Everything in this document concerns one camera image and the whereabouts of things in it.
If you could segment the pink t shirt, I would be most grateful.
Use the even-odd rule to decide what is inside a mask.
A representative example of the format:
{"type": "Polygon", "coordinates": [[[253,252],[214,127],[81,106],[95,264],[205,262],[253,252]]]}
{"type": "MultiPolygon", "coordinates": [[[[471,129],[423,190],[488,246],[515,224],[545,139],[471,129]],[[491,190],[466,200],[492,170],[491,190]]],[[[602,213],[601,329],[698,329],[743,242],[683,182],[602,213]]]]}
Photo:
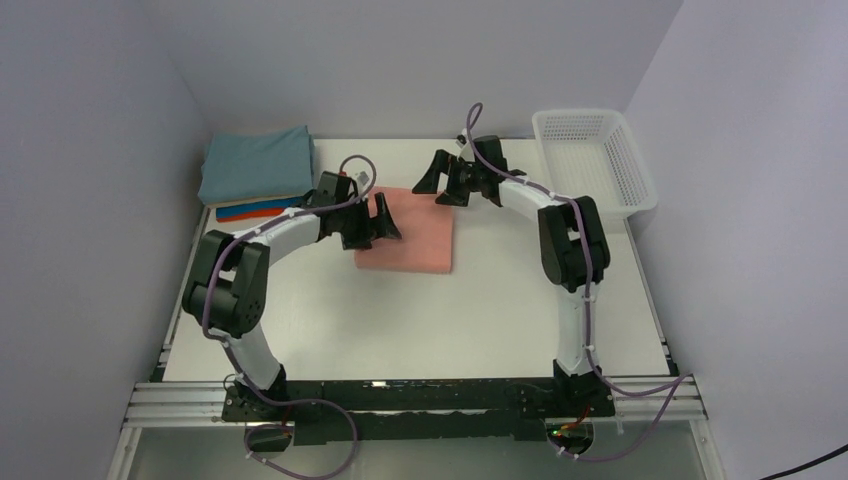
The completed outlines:
{"type": "Polygon", "coordinates": [[[376,239],[371,249],[356,251],[356,267],[405,273],[450,273],[454,210],[437,204],[434,194],[414,194],[409,189],[396,187],[377,187],[375,192],[385,196],[402,238],[376,239]]]}

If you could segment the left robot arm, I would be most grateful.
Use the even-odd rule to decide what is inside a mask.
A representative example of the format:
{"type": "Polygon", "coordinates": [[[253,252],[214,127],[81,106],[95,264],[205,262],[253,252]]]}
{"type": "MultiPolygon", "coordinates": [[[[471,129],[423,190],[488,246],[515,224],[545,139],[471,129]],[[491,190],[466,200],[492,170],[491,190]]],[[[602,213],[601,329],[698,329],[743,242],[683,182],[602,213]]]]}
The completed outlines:
{"type": "Polygon", "coordinates": [[[284,212],[238,233],[212,230],[195,251],[181,300],[203,335],[218,342],[245,386],[248,407],[264,420],[287,406],[287,378],[263,332],[271,266],[296,250],[339,235],[345,250],[368,250],[377,239],[400,240],[382,193],[350,176],[325,171],[317,187],[284,212]]]}

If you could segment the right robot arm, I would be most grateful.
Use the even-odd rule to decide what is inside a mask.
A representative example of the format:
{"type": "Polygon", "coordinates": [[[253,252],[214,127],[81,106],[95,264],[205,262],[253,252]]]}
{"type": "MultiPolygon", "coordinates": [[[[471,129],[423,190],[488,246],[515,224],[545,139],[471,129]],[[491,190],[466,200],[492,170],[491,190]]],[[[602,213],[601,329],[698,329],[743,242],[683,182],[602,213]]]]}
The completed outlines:
{"type": "Polygon", "coordinates": [[[560,413],[574,415],[590,396],[606,393],[591,340],[592,288],[603,280],[611,262],[597,203],[590,196],[557,194],[530,180],[525,172],[509,169],[495,135],[459,141],[458,155],[443,149],[435,152],[412,191],[433,194],[437,204],[452,207],[467,206],[471,194],[479,193],[536,223],[541,265],[558,293],[551,401],[560,413]]]}

